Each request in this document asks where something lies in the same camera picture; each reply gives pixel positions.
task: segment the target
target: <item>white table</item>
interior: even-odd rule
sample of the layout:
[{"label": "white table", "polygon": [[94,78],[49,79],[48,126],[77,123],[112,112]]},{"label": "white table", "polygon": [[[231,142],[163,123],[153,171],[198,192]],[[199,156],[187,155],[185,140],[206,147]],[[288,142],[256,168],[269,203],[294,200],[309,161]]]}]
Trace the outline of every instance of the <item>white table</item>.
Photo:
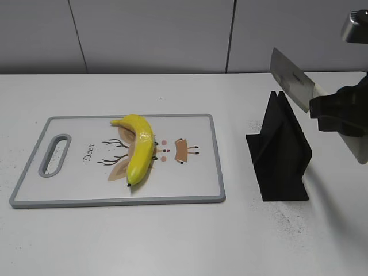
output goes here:
[{"label": "white table", "polygon": [[[311,73],[330,93],[360,72]],[[245,134],[258,133],[270,74],[0,76],[2,275],[367,275],[368,168],[291,106],[313,151],[307,202],[263,202]],[[221,204],[12,209],[50,116],[210,113]]]}]

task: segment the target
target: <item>yellow banana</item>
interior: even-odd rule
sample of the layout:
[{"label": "yellow banana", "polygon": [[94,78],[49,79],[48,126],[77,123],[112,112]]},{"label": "yellow banana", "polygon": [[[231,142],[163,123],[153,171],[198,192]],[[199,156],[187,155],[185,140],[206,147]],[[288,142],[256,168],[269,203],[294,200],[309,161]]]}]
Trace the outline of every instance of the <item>yellow banana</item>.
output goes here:
[{"label": "yellow banana", "polygon": [[111,124],[127,128],[136,134],[134,154],[126,168],[126,179],[130,187],[138,184],[148,171],[154,152],[154,134],[147,120],[135,114],[111,120]]}]

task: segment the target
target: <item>deer illustration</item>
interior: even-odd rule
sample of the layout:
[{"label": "deer illustration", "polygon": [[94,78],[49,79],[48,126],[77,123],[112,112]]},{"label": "deer illustration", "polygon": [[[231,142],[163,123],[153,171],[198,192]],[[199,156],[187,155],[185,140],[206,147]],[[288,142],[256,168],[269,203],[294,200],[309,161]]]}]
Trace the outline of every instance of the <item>deer illustration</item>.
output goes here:
[{"label": "deer illustration", "polygon": [[[121,156],[114,156],[115,160],[103,159],[102,161],[98,162],[98,163],[102,163],[104,166],[115,165],[112,172],[110,173],[108,177],[108,181],[118,180],[121,178],[125,178],[127,176],[126,171],[128,168],[128,164],[131,161],[133,154],[134,154],[135,134],[129,129],[123,128],[121,126],[118,127],[118,132],[119,132],[120,138],[123,140],[123,142],[127,143],[127,145],[125,145],[119,139],[110,139],[109,141],[104,141],[103,143],[106,145],[115,144],[116,147],[124,147],[128,150],[128,152]],[[153,152],[152,160],[157,160],[156,154],[159,152],[170,152],[169,149],[157,148],[156,147],[157,145],[158,143],[155,142],[155,149]],[[184,162],[187,162],[188,154],[199,154],[199,152],[188,152],[188,149],[199,148],[199,147],[195,146],[195,147],[188,148],[187,141],[183,138],[180,138],[175,142],[175,147],[177,150],[176,155],[175,155],[175,160],[180,164],[184,164]],[[161,157],[161,161],[165,162],[166,160],[167,158],[165,156]]]},{"label": "deer illustration", "polygon": [[179,164],[184,164],[188,160],[188,154],[199,154],[199,152],[189,152],[191,148],[198,148],[196,145],[194,147],[188,148],[188,143],[186,139],[179,138],[175,141],[175,147],[177,148],[177,154],[175,154],[175,161]]}]

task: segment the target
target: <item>banana tip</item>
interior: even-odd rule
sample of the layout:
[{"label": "banana tip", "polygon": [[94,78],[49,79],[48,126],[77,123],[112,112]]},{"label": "banana tip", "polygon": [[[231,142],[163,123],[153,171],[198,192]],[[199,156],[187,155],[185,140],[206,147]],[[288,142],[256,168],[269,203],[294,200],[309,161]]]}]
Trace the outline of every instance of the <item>banana tip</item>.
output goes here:
[{"label": "banana tip", "polygon": [[112,125],[118,125],[119,124],[119,120],[111,120],[110,124]]}]

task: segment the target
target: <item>knife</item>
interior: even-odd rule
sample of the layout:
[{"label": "knife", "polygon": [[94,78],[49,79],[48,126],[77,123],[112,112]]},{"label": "knife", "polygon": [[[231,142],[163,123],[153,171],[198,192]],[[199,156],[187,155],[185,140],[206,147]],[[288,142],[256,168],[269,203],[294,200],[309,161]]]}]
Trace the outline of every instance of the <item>knife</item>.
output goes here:
[{"label": "knife", "polygon": [[309,101],[320,94],[315,91],[320,87],[315,88],[314,81],[276,48],[272,52],[270,71],[284,92],[307,113]]},{"label": "knife", "polygon": [[[328,93],[292,63],[283,53],[273,49],[270,71],[285,93],[305,112],[309,111],[309,101]],[[360,164],[368,162],[368,135],[351,137],[339,133]]]}]

